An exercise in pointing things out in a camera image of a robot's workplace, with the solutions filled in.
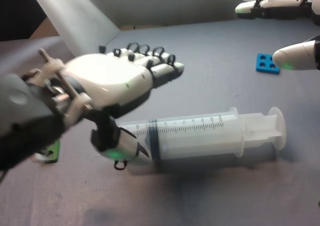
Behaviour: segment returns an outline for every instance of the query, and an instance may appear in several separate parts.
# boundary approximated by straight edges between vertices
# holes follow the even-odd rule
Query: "large plastic syringe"
[[[228,112],[130,122],[121,125],[149,149],[154,161],[235,154],[271,142],[277,150],[287,140],[281,111],[272,107],[268,115]]]

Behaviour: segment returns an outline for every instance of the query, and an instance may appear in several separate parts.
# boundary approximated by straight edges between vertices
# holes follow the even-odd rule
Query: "green light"
[[[122,160],[125,157],[125,155],[123,153],[119,152],[119,151],[108,152],[107,156],[109,158],[114,159],[114,160]]]
[[[284,68],[284,69],[286,69],[286,70],[293,70],[293,69],[294,69],[293,65],[290,64],[290,63],[284,63],[284,64],[282,65],[282,68]]]

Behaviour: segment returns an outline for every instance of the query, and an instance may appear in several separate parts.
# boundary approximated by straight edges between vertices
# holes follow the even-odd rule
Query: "gray wall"
[[[235,19],[242,0],[91,0],[118,27]]]

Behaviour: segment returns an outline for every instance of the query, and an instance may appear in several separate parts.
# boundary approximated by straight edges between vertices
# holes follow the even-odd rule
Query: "printed numbers on syringe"
[[[152,134],[155,132],[155,130],[157,130],[158,133],[178,134],[182,132],[188,133],[194,131],[214,130],[223,127],[224,122],[222,116],[219,115],[215,117],[197,119],[192,118],[176,121],[160,121],[156,123],[146,123],[142,125],[137,124],[135,128],[127,127],[126,129],[133,133],[135,136],[141,136]]]

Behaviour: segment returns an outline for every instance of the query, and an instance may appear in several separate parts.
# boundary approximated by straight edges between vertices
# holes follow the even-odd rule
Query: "cable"
[[[0,176],[0,185],[1,185],[2,181],[5,179],[8,171],[9,171],[9,169],[6,169],[6,170],[2,171],[2,174]]]

